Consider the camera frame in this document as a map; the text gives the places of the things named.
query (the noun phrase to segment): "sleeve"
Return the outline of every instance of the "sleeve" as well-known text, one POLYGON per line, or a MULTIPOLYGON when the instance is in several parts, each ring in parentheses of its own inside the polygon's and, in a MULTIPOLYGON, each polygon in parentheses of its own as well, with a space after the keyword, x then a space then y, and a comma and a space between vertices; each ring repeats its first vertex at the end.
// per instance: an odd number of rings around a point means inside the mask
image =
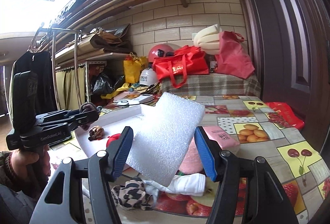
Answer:
POLYGON ((0 184, 13 191, 23 191, 26 194, 30 194, 30 190, 34 191, 34 188, 31 183, 24 182, 16 176, 11 166, 11 156, 12 153, 9 151, 0 152, 0 184))
POLYGON ((0 184, 14 191, 20 191, 20 187, 15 183, 15 174, 10 165, 11 152, 0 152, 0 184))

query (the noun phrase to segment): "white hard hat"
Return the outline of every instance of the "white hard hat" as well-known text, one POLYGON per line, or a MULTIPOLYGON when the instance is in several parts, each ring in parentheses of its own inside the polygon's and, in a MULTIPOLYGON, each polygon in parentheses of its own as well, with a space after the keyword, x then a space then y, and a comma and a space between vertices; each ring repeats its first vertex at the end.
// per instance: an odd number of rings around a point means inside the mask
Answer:
POLYGON ((152 68, 146 68, 141 72, 140 75, 140 84, 152 86, 153 84, 158 83, 157 74, 152 68))

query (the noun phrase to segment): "blue gripper pad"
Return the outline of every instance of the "blue gripper pad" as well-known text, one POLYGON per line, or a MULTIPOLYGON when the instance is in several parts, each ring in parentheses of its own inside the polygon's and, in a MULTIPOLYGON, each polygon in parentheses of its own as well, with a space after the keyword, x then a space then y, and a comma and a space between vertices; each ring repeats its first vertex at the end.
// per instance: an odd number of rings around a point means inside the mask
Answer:
POLYGON ((112 176, 115 180, 123 172, 128 153, 132 147, 132 142, 133 142, 133 129, 128 126, 124 128, 119 139, 112 142, 112 143, 120 143, 117 150, 117 154, 113 159, 112 176))
POLYGON ((217 181, 217 166, 221 148, 217 142, 210 140, 203 127, 198 126, 194 134, 196 147, 201 158, 206 175, 213 181, 217 181))

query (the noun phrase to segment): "hand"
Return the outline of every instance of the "hand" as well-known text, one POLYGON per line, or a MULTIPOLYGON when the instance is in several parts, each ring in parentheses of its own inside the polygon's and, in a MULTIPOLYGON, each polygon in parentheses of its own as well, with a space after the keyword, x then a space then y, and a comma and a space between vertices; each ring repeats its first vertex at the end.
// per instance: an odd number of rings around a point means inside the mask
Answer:
MULTIPOLYGON (((51 175, 50 157, 48 154, 49 146, 44 147, 44 157, 42 162, 42 170, 45 175, 51 175)), ((29 181, 26 166, 34 164, 39 160, 39 154, 31 151, 16 149, 12 152, 11 165, 16 176, 24 181, 29 181)))

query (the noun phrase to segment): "wooden floor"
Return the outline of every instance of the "wooden floor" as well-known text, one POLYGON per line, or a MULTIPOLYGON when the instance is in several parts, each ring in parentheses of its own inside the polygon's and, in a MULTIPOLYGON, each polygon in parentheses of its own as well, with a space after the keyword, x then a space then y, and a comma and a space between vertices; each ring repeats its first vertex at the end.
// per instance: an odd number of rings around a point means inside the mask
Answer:
POLYGON ((0 117, 0 151, 8 150, 6 136, 13 128, 9 115, 0 117))

